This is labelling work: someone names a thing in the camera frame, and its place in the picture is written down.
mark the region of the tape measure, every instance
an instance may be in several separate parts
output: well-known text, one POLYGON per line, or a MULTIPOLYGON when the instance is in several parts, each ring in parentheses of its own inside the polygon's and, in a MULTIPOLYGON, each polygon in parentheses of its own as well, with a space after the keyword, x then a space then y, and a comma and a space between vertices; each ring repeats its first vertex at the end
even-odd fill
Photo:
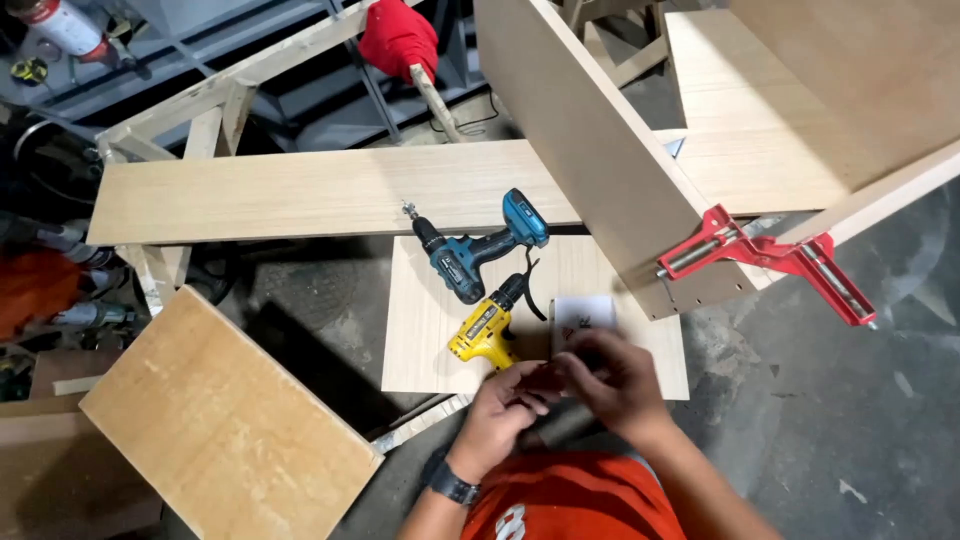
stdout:
POLYGON ((26 86, 39 86, 47 80, 47 62, 33 57, 10 66, 10 75, 15 81, 26 86))

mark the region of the hand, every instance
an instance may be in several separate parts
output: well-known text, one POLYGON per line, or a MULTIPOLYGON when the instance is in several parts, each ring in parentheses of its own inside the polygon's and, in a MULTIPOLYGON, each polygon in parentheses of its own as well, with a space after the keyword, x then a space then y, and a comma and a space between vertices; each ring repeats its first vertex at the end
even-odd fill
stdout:
POLYGON ((554 356, 567 392, 641 454, 676 427, 660 395, 654 359, 648 351, 602 330, 579 333, 570 350, 572 353, 554 356), (608 376, 601 380, 591 373, 581 359, 584 356, 599 356, 608 376))
POLYGON ((529 428, 538 414, 548 412, 543 401, 560 400, 559 392, 517 388, 524 377, 544 363, 514 364, 480 386, 467 421, 446 455, 453 474, 469 483, 480 483, 514 450, 516 436, 529 428))

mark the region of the gray floor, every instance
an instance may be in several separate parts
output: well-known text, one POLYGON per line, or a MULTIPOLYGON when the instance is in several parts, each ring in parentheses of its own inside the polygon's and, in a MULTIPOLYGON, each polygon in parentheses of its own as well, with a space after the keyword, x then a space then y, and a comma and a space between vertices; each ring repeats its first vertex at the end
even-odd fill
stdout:
MULTIPOLYGON (((680 127, 663 77, 624 93, 651 127, 680 127)), ((481 96, 455 116, 488 107, 481 96)), ((503 120, 473 139, 504 138, 503 120)), ((796 278, 682 316, 691 400, 674 416, 787 537, 960 535, 958 207, 960 184, 948 184, 840 248, 837 261, 881 313, 879 331, 848 328, 796 278)), ((361 432, 428 397, 376 392, 390 256, 386 237, 296 243, 254 258, 223 305, 361 432)), ((462 418, 390 453, 333 538, 393 537, 423 463, 462 418)), ((169 537, 189 537, 167 523, 169 537)))

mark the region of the black cord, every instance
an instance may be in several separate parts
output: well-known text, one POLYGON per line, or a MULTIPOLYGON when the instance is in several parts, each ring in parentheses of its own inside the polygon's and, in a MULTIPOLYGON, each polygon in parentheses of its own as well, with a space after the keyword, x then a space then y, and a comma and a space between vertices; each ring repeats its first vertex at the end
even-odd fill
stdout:
MULTIPOLYGON (((497 110, 496 105, 493 104, 493 90, 492 89, 488 90, 487 95, 490 97, 490 108, 493 109, 493 116, 487 116, 486 118, 480 118, 479 120, 470 120, 469 122, 465 122, 463 124, 457 124, 456 125, 457 131, 460 132, 461 135, 477 136, 477 135, 482 135, 486 133, 487 130, 483 128, 480 128, 477 130, 471 130, 469 132, 461 132, 460 128, 464 128, 472 124, 479 124, 480 122, 486 122, 487 120, 493 120, 494 118, 500 115, 500 111, 497 110)), ((430 129, 437 132, 438 134, 441 134, 444 132, 444 130, 438 130, 437 128, 433 127, 433 118, 430 118, 428 123, 430 124, 430 129)))

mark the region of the wrist watch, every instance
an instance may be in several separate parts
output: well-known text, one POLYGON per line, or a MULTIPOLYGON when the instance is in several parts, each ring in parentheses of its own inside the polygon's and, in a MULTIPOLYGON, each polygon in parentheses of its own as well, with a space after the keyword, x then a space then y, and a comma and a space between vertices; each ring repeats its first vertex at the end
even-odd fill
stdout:
POLYGON ((429 486, 430 489, 458 504, 470 505, 480 495, 480 486, 467 483, 453 474, 446 459, 442 459, 440 466, 433 472, 429 486))

